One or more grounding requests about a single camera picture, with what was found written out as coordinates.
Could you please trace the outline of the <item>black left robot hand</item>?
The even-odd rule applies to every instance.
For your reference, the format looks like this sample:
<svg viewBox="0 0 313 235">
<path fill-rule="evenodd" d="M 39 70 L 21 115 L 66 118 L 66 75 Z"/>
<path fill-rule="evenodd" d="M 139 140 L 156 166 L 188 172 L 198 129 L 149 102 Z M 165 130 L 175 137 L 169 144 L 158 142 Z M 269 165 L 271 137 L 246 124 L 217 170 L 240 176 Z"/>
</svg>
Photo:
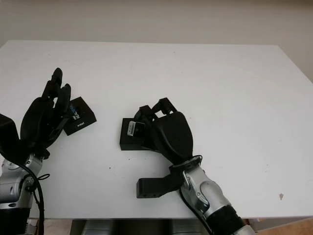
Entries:
<svg viewBox="0 0 313 235">
<path fill-rule="evenodd" d="M 20 137 L 30 153 L 48 159 L 47 150 L 59 137 L 70 115 L 71 86 L 62 86 L 63 72 L 56 68 L 42 95 L 26 111 Z"/>
</svg>

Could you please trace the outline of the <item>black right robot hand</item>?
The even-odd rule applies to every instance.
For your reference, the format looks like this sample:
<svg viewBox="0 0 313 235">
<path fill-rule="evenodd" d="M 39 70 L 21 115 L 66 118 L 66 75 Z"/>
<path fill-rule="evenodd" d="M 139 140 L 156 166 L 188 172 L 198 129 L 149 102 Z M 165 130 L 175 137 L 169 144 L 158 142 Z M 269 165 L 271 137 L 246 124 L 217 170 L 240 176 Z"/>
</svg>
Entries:
<svg viewBox="0 0 313 235">
<path fill-rule="evenodd" d="M 168 98 L 162 98 L 150 108 L 141 106 L 134 121 L 144 124 L 142 147 L 161 153 L 178 165 L 193 157 L 193 136 L 188 122 Z"/>
</svg>

